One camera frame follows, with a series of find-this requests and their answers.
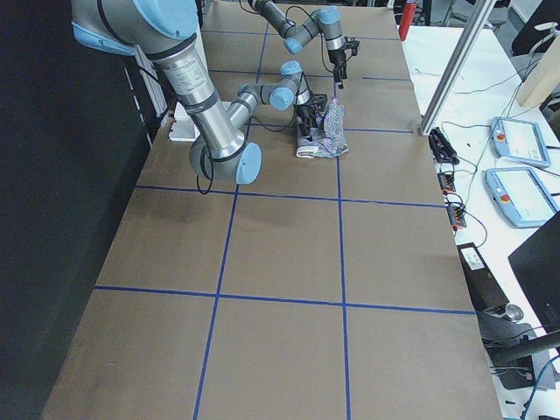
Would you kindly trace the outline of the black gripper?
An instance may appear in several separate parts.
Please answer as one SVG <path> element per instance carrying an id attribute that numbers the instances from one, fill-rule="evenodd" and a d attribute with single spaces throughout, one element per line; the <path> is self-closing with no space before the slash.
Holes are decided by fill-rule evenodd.
<path id="1" fill-rule="evenodd" d="M 332 64 L 337 89 L 344 88 L 347 61 L 358 54 L 360 41 L 354 37 L 337 37 L 327 40 L 327 53 Z"/>
<path id="2" fill-rule="evenodd" d="M 310 135 L 310 127 L 323 128 L 323 112 L 326 104 L 326 94 L 311 93 L 310 99 L 306 103 L 296 106 L 297 125 L 302 137 Z"/>

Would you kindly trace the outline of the black monitor on arm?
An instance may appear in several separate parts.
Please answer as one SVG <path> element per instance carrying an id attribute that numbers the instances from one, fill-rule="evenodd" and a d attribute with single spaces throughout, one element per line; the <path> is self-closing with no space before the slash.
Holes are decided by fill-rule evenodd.
<path id="1" fill-rule="evenodd" d="M 544 365 L 550 350 L 559 349 L 559 216 L 539 227 L 508 261 L 544 335 L 538 337 L 527 324 L 480 312 L 483 343 L 505 389 L 554 389 L 554 369 Z"/>

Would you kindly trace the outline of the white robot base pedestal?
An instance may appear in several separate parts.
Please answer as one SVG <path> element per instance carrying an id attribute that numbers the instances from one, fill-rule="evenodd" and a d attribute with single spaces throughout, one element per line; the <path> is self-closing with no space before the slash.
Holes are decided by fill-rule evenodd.
<path id="1" fill-rule="evenodd" d="M 196 38 L 192 42 L 191 46 L 186 50 L 186 52 L 196 52 L 198 54 L 199 64 L 194 69 L 189 68 L 188 70 L 184 69 L 184 61 L 178 61 L 175 64 L 170 64 L 167 68 L 164 69 L 167 79 L 173 86 L 175 93 L 178 96 L 182 97 L 183 95 L 187 95 L 186 88 L 183 87 L 183 82 L 186 82 L 186 79 L 191 79 L 192 76 L 195 76 L 196 72 L 203 72 L 206 79 L 206 85 L 213 90 L 213 96 L 216 100 L 214 106 L 212 108 L 209 108 L 206 112 L 208 121 L 205 127 L 210 123 L 218 123 L 219 128 L 228 126 L 229 122 L 227 112 L 221 102 L 218 91 L 215 88 L 214 83 L 211 81 L 210 75 L 207 71 L 207 60 L 199 24 L 197 25 L 196 29 Z M 169 134 L 172 141 L 194 142 L 200 135 L 198 126 L 192 119 L 192 116 L 187 113 L 181 100 L 178 100 L 178 104 L 174 109 L 173 118 L 174 123 Z"/>

